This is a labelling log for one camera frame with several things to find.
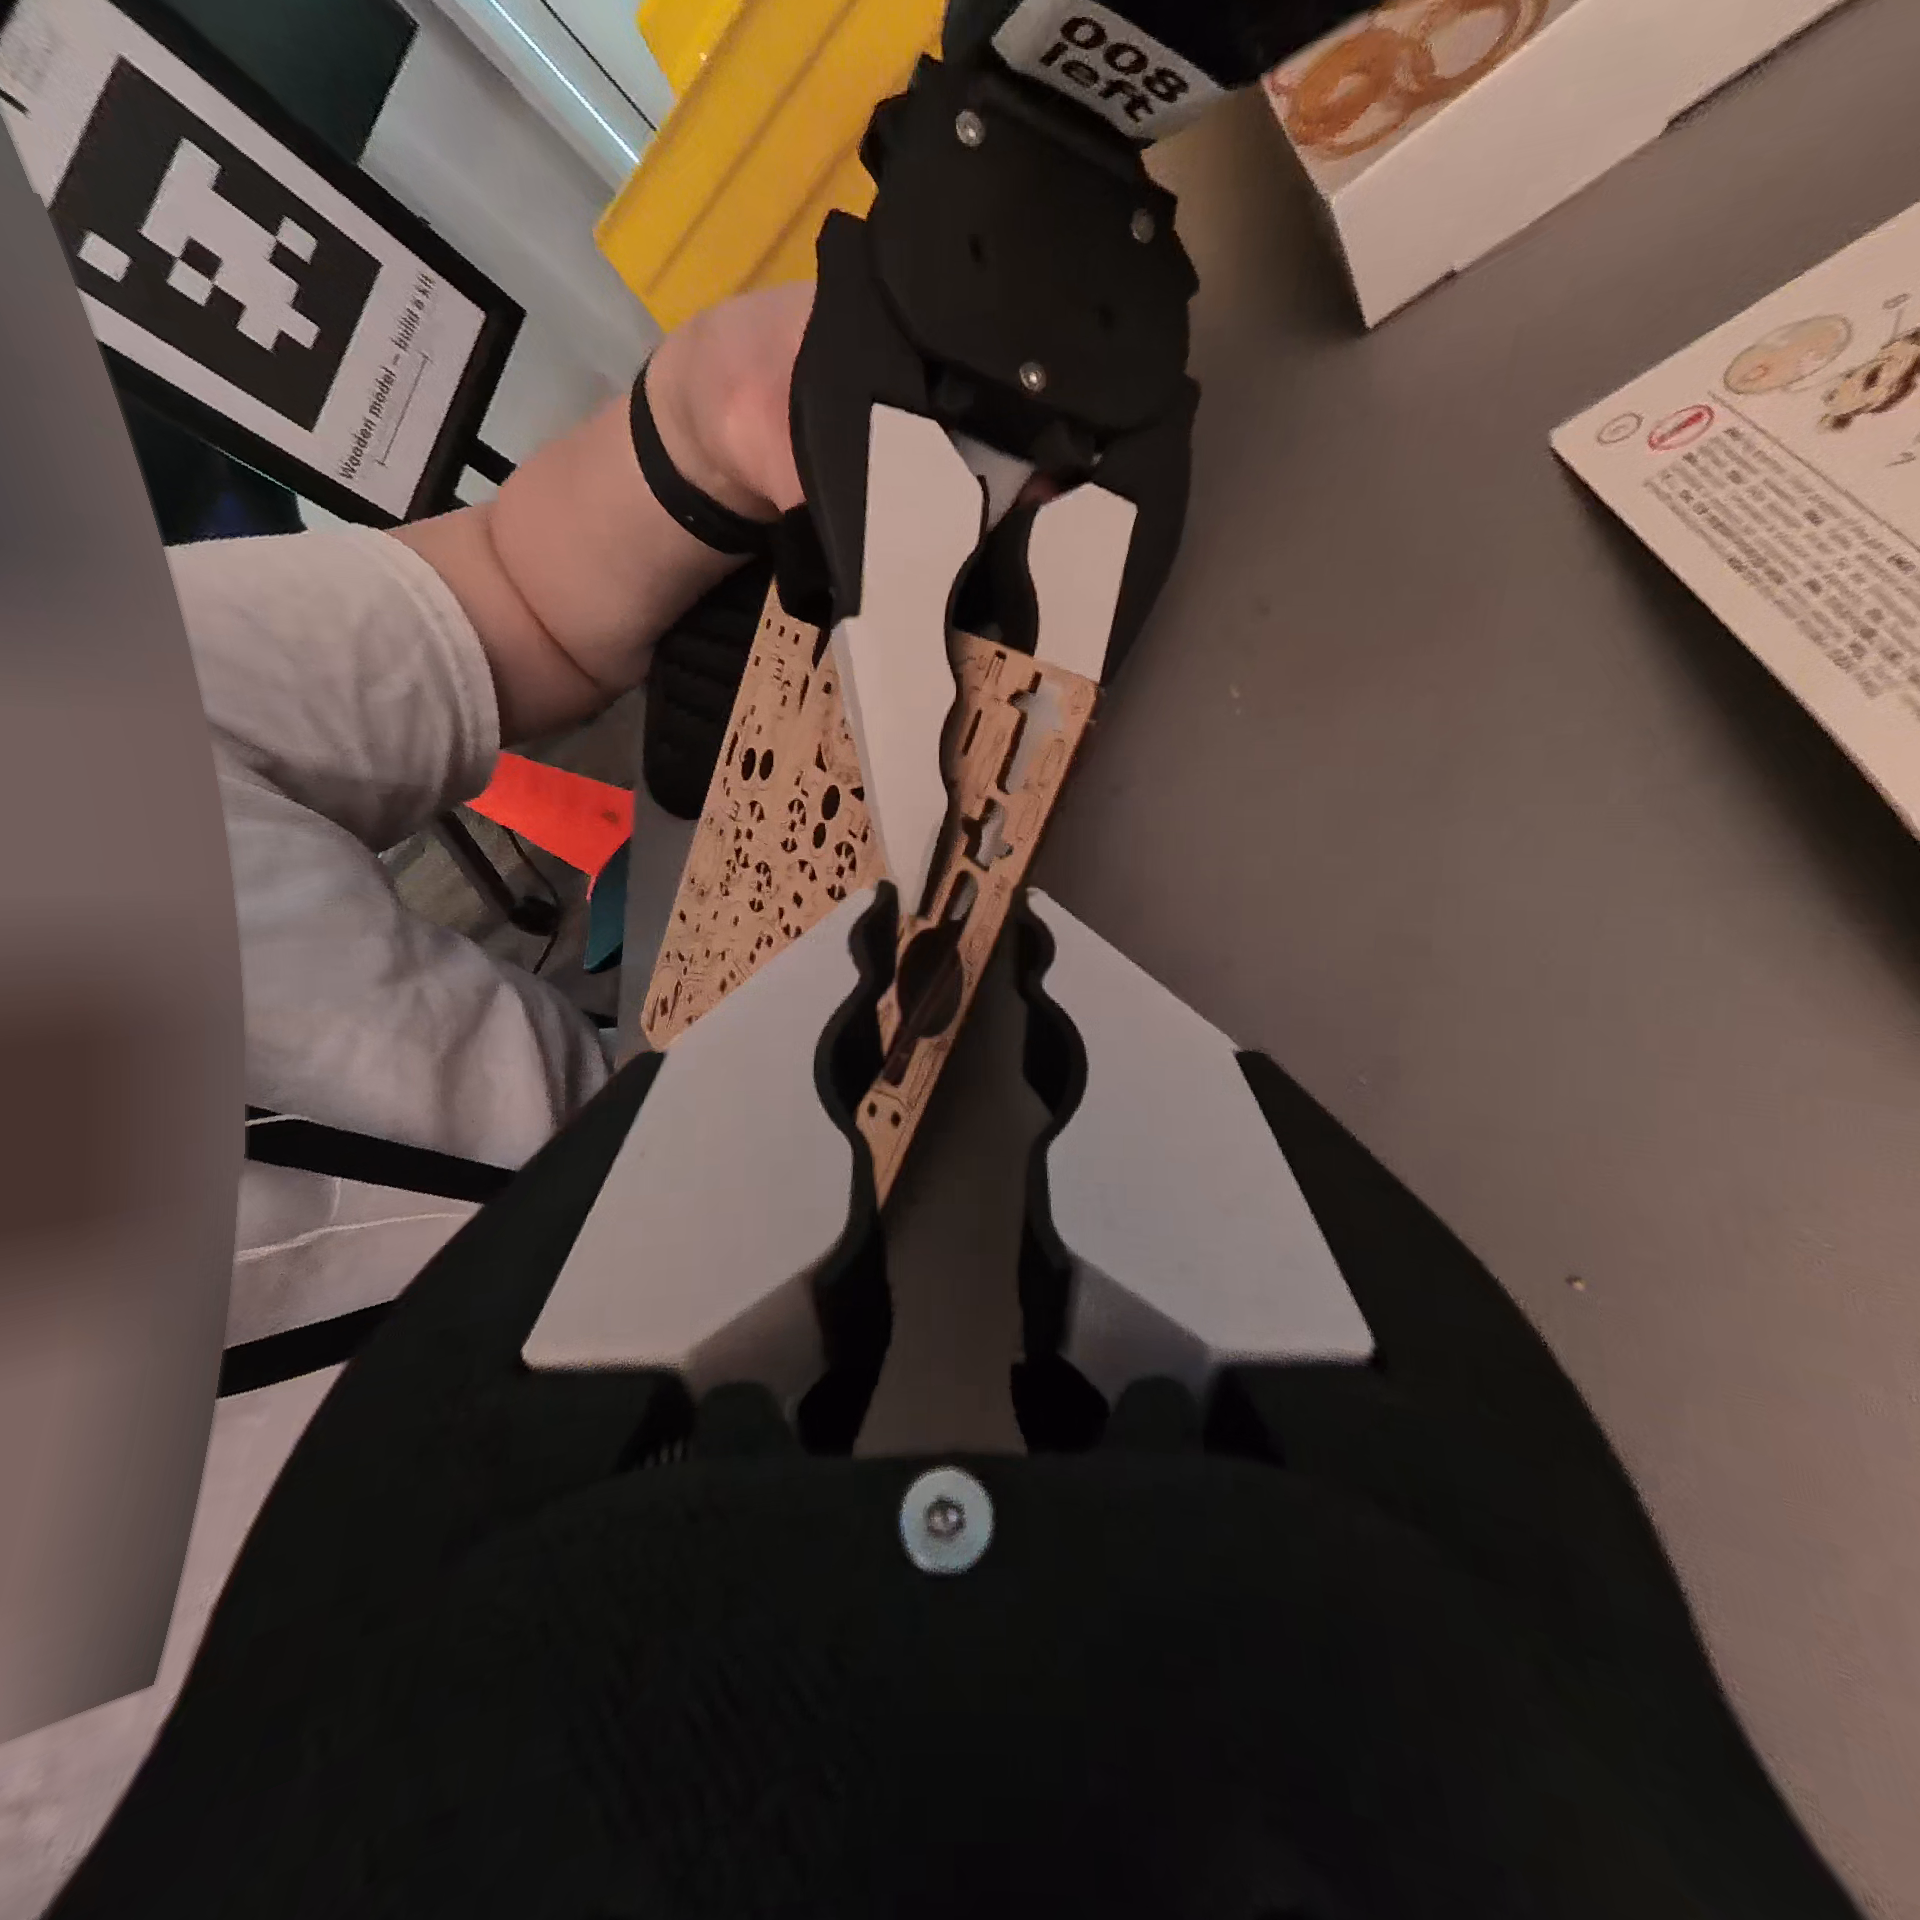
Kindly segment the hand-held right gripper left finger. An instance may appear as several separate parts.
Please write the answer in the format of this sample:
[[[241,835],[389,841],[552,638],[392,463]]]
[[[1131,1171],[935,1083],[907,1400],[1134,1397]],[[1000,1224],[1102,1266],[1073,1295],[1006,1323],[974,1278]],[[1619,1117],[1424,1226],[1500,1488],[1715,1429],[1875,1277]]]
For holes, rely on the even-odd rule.
[[[765,961],[662,1055],[521,1346],[544,1375],[820,1377],[812,1282],[855,1209],[855,1147],[817,1058],[862,985],[864,887]]]

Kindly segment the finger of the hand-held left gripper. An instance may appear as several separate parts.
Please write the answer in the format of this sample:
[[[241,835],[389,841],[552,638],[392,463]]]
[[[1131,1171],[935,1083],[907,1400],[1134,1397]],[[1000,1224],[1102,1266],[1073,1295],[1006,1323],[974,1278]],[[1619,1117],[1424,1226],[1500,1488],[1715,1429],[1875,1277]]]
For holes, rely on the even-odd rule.
[[[1112,643],[1136,505],[1086,482],[1040,504],[1023,535],[1033,657],[1100,682]]]
[[[883,867],[897,901],[919,906],[949,811],[953,591],[1000,515],[1000,457],[878,406],[865,480],[856,601],[832,657]]]

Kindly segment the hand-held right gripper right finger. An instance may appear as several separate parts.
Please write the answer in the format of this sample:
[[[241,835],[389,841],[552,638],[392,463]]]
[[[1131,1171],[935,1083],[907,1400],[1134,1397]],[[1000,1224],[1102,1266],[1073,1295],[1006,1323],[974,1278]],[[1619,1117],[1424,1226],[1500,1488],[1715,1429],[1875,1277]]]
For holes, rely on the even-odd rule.
[[[1374,1336],[1237,1042],[1023,896],[1023,1341],[1063,1363],[1361,1363]]]

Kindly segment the laser-cut wooden parts sheet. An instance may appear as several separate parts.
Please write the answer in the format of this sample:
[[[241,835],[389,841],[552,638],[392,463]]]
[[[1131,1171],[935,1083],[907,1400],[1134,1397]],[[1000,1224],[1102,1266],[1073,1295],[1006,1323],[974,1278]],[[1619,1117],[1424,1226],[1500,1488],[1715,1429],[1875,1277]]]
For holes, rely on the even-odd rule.
[[[928,910],[900,917],[880,1072],[856,1110],[878,1199],[907,1160],[1100,704],[1092,679],[993,640],[957,634],[950,659],[953,814]],[[671,1046],[883,878],[829,643],[769,589],[641,1003],[646,1042]]]

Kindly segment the person's left forearm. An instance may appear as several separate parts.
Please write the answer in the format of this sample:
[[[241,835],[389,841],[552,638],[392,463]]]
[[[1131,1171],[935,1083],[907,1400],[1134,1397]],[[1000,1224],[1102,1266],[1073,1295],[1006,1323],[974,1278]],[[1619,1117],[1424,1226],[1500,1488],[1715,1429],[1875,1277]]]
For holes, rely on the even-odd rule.
[[[748,562],[661,505],[623,401],[541,447],[491,502],[408,522],[390,541],[463,614],[508,751],[609,709],[644,682],[659,638]]]

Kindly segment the person's left hand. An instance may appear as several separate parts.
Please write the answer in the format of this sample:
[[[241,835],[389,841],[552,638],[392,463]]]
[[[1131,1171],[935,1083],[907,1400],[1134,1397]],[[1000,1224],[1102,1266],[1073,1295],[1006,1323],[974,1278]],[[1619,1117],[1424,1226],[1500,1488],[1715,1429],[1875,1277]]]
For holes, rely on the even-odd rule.
[[[814,295],[804,280],[720,303],[670,333],[641,377],[671,467],[749,522],[801,504],[788,408]]]

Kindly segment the black wristband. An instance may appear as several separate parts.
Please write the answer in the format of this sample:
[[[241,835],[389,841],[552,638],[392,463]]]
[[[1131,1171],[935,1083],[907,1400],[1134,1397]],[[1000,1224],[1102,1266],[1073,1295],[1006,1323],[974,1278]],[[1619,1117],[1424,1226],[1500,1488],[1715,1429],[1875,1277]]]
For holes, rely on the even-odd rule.
[[[651,362],[644,360],[631,385],[628,430],[635,465],[656,505],[713,553],[737,561],[765,559],[772,552],[772,525],[734,513],[671,461],[649,399],[649,373]]]

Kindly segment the yellow box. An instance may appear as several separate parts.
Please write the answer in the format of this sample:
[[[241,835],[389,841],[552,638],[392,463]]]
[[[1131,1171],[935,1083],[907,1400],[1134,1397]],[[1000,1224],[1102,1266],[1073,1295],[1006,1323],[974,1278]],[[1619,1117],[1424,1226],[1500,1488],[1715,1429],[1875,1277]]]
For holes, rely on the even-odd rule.
[[[661,330],[801,281],[824,216],[864,216],[856,159],[880,101],[941,41],[941,2],[644,2],[676,98],[593,230]]]

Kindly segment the orange red object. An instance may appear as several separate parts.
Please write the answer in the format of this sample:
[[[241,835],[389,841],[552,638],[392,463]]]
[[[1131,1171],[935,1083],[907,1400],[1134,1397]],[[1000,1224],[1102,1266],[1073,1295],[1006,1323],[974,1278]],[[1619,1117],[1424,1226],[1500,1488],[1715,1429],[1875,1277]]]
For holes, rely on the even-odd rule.
[[[519,752],[500,752],[491,777],[463,808],[580,873],[587,896],[633,838],[628,786]]]

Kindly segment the white printed cardboard box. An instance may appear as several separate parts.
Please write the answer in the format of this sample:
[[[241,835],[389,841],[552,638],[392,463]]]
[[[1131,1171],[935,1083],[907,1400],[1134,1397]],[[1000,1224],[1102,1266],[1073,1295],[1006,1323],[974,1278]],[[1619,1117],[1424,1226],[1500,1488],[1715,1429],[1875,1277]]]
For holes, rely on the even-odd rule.
[[[1374,330],[1835,2],[1397,2],[1264,75]]]

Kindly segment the printed instruction booklet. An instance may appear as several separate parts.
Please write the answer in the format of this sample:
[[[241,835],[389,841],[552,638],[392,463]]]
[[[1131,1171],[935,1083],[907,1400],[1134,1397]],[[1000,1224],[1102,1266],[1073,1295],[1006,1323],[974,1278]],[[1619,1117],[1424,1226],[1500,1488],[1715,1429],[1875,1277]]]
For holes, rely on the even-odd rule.
[[[1918,831],[1918,209],[1555,427]]]

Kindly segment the framed black white tag sign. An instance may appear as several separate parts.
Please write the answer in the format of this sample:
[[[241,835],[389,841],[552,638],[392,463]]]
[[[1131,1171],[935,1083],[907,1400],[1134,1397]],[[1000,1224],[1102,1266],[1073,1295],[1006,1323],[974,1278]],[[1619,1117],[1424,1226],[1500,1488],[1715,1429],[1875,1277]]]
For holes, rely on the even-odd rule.
[[[343,522],[448,513],[521,307],[158,6],[4,6],[4,126],[113,385]]]

